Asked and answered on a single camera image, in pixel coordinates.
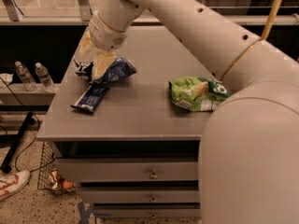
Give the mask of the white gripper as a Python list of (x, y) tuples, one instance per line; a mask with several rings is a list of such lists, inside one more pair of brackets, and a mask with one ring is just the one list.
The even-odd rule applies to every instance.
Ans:
[[(110, 49), (119, 49), (127, 36), (126, 32), (119, 32), (107, 26), (98, 11), (94, 11), (89, 21), (89, 31), (83, 34), (79, 43), (76, 61), (90, 63), (93, 59), (92, 80), (96, 80), (104, 75), (116, 59), (115, 52)], [(95, 47), (103, 51), (98, 52), (93, 58)]]

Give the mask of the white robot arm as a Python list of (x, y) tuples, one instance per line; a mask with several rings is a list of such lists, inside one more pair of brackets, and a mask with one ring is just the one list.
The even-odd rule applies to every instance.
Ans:
[(117, 49), (148, 9), (232, 96), (201, 138), (203, 224), (299, 224), (299, 65), (196, 0), (99, 0), (89, 23)]

